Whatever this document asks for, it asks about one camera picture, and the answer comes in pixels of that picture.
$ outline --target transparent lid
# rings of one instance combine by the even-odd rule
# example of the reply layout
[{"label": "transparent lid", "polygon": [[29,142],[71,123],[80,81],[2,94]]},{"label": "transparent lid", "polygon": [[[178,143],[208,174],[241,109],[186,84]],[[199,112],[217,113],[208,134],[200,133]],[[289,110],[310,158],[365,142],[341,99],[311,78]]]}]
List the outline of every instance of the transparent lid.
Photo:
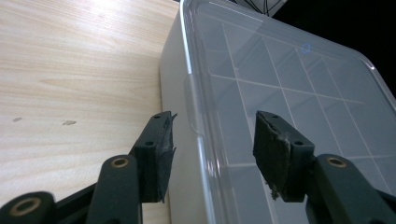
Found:
[{"label": "transparent lid", "polygon": [[396,195],[395,99],[362,54],[236,4],[186,0],[181,17],[204,124],[216,223],[308,223],[305,203],[273,201],[252,154],[257,110],[353,161]]}]

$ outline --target clear plastic container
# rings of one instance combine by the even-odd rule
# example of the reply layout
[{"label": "clear plastic container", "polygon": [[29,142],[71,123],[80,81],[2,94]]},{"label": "clear plastic container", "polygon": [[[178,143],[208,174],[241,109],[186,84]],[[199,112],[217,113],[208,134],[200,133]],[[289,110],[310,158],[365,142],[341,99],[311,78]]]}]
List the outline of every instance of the clear plastic container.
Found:
[{"label": "clear plastic container", "polygon": [[278,114],[396,195],[396,104],[359,52],[226,1],[180,3],[161,63],[163,110],[179,114],[172,222],[307,223],[274,201],[252,154],[255,113]]}]

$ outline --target wooden table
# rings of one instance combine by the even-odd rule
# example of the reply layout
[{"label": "wooden table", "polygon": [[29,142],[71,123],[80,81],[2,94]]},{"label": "wooden table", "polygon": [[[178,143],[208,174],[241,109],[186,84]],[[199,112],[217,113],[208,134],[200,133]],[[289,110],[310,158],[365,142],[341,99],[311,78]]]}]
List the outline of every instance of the wooden table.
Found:
[{"label": "wooden table", "polygon": [[[0,1],[0,206],[96,182],[162,111],[159,60],[171,0]],[[145,223],[170,223],[144,204]]]}]

